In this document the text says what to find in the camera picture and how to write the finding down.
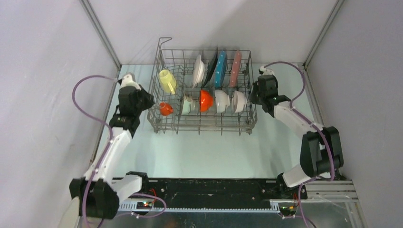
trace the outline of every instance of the white wall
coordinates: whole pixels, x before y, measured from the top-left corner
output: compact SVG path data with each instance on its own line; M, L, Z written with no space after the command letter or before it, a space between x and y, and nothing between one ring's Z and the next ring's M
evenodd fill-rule
M346 1L308 68L370 227L403 217L403 1Z
M77 0L1 1L0 53L0 226L54 228L101 127L74 107L71 91L116 69ZM111 88L83 83L78 102L102 117Z
M173 48L250 49L255 63L303 62L336 0L93 0L122 64L152 64Z

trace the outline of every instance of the orange cup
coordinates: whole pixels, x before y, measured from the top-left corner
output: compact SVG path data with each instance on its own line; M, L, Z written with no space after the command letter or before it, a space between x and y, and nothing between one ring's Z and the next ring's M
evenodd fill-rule
M170 104L166 102L160 103L160 113L161 115L170 115L173 113L173 108Z
M199 104L200 112L206 112L213 106L214 98L205 90L200 90Z

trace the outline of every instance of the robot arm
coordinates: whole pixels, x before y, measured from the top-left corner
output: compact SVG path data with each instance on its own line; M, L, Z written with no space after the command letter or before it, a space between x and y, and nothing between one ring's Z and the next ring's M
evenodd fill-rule
M112 219L118 211L119 204L133 193L140 191L145 181L140 173L131 172L123 179L112 182L113 172L121 155L140 124L140 114L154 105L154 97L134 81L134 75L125 75L119 83L121 85L119 105L109 122L113 132L111 144L105 153L97 154L84 176L73 179L69 186L71 198L80 199L80 215L83 213L81 204L88 182L91 183L86 200L87 216Z
M321 149L324 142L317 129L326 137L335 169L342 167L344 161L337 129L334 127L325 128L309 120L295 107L290 107L290 99L285 95L278 95L278 82L274 72L261 67L260 73L261 76L258 77L258 81L253 84L251 102L262 105L266 113L280 120L302 140L300 163L291 170L280 174L278 181L284 183L288 188L292 188L312 177L329 172L329 156L326 149Z

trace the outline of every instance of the metal frame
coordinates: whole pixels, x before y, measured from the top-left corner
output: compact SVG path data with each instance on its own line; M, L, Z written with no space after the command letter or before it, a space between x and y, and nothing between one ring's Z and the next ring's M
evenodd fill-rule
M303 203L344 203L353 228L367 228L355 187L351 180L317 180L305 185L308 199ZM276 203L292 203L292 200L271 200Z
M120 69L117 70L117 73L116 73L116 77L115 77L115 78L119 78L119 75L120 75ZM108 101L107 101L107 107L106 107L106 109L105 109L104 115L102 116L102 119L103 119L104 121L106 121L106 119L107 119L107 117L108 117L109 109L110 109L110 107L111 107L111 103L112 103L112 99L113 99L115 90L116 90L116 85L113 84L111 93L109 94L109 98L108 98ZM94 161L94 159L95 159L95 157L96 157L96 152L98 151L99 144L101 143L101 137L102 137L102 132L103 132L103 131L104 131L104 126L101 126L101 128L99 129L99 132L98 132L98 142L96 143L95 148L94 148L94 151L92 152L91 160L89 161L88 167L91 166L92 162Z
M111 56L115 66L117 67L118 71L122 67L122 64L119 61L119 58L117 57L115 50L109 41L108 36L106 35L104 29L102 28L101 22L99 22L99 19L97 15L94 12L94 8L92 8L91 3L89 0L80 0L81 5L83 6L83 9L85 10L86 14L88 15L88 18L91 21L91 24L94 26L95 31L98 33L99 38L101 39L101 42L104 44L107 52Z
M309 106L311 107L312 114L314 116L314 120L316 123L325 125L322 112L320 109L319 102L317 100L317 97L315 96L315 91L312 87L312 82L311 79L309 78L309 74L304 68L303 64L298 64L299 69L304 73L305 75L305 80L306 80L306 90L307 90L307 96L308 96L308 102Z
M227 108L227 111L218 114L215 107L212 107L207 112L192 111L189 114L181 114L182 103L185 95L191 95L193 100L198 103L200 90L207 90L210 94L213 85L210 81L204 88L201 85L192 87L193 65L197 56L200 54L205 65L209 64L209 60L217 52L216 48L211 49L164 49L162 44L170 41L171 37L163 37L159 39L157 51L154 60L153 72L148 92L152 94L156 103L166 102L170 104L174 112L169 116L162 116L159 111L159 106L152 107L148 110L147 119L155 132L165 131L219 131L223 132L242 132L252 133L252 129L257 121L256 105L250 101L247 102L245 109L240 113L232 113L232 110ZM227 70L225 71L225 80L221 90L225 91L232 97L234 91L242 92L245 97L251 93L251 85L254 81L251 51L249 50L225 50L228 55ZM237 86L229 88L229 75L231 73L232 62L235 53L239 51L242 54L240 61L240 73L237 78ZM176 94L165 92L159 82L158 73L168 69L175 77L177 82Z
M333 23L334 19L336 18L337 14L339 13L341 7L343 6L345 0L337 0L335 6L333 7L332 11L330 12L329 16L326 19L325 24L322 27L322 30L320 30L319 36L316 38L311 50L309 51L309 54L304 62L305 66L308 66L311 63L311 60L313 56L316 53L317 48L319 47L320 43L323 40L323 37L325 37L327 31L329 30L330 25Z

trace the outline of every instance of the light blue table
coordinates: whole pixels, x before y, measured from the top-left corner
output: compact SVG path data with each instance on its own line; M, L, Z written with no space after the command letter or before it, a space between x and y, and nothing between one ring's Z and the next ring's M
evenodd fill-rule
M262 64L254 64L254 78ZM143 88L148 88L152 65L124 65L120 77L132 72ZM290 66L274 65L272 68L279 84L279 95L293 98L302 88L299 73ZM107 120L118 104L119 88L115 90ZM312 118L307 95L295 103ZM238 132L175 132L154 133L143 112L133 140L126 148L115 177L128 171L146 172L154 178L276 178L299 162L301 140L283 123L258 109L258 122L253 133L239 136ZM99 154L106 142L104 129L98 148Z

